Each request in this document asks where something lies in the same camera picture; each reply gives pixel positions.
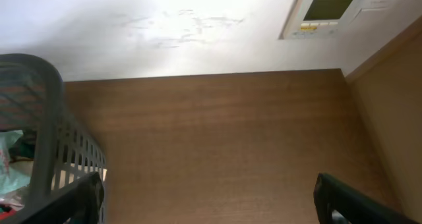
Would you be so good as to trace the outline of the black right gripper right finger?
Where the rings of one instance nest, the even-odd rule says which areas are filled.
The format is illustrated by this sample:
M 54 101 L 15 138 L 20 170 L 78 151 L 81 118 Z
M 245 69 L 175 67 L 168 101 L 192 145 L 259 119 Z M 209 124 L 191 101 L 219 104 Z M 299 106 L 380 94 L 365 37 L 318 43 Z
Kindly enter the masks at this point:
M 322 224 L 417 224 L 328 173 L 318 174 L 313 198 L 318 221 Z

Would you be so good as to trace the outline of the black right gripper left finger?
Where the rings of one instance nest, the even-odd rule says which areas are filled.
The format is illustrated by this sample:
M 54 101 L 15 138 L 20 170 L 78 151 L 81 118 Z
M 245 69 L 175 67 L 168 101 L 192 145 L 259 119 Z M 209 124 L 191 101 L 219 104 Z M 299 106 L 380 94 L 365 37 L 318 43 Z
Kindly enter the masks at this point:
M 89 173 L 66 187 L 56 196 L 34 207 L 2 220 L 11 224 L 90 223 L 105 222 L 105 190 L 97 172 Z

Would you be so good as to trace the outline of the light teal tissue pack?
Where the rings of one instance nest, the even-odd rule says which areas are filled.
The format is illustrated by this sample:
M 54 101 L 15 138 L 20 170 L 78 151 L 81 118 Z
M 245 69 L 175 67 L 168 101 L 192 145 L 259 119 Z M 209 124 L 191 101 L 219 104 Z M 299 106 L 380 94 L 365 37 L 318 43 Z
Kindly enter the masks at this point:
M 12 167 L 9 149 L 21 138 L 23 131 L 12 130 L 1 132 L 1 195 L 14 192 L 30 183 L 30 175 L 26 175 Z

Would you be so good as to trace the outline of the green Nescafe coffee bag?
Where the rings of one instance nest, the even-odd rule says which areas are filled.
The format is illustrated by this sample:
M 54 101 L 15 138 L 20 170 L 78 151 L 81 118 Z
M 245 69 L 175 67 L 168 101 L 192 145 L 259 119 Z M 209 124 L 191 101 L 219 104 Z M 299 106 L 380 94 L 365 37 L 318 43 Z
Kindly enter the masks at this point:
M 13 160 L 18 158 L 34 159 L 36 134 L 23 134 L 10 148 L 9 155 Z

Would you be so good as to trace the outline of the grey plastic basket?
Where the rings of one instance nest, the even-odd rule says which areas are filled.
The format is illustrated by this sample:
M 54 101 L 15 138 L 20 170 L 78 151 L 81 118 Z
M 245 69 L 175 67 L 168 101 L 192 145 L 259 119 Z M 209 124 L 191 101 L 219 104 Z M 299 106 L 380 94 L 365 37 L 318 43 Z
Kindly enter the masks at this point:
M 67 109 L 63 96 L 61 75 L 51 63 L 19 53 L 1 56 L 1 131 L 36 134 L 30 183 L 21 210 L 37 206 L 77 179 L 97 172 L 105 190 L 106 222 L 106 156 Z

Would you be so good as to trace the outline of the white wall control panel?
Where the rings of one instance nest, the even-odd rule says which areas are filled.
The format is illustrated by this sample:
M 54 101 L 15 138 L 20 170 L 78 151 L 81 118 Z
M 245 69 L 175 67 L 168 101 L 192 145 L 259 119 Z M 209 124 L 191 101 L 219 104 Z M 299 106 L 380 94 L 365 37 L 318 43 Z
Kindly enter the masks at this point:
M 362 2 L 363 0 L 296 0 L 280 39 L 333 37 L 354 19 Z

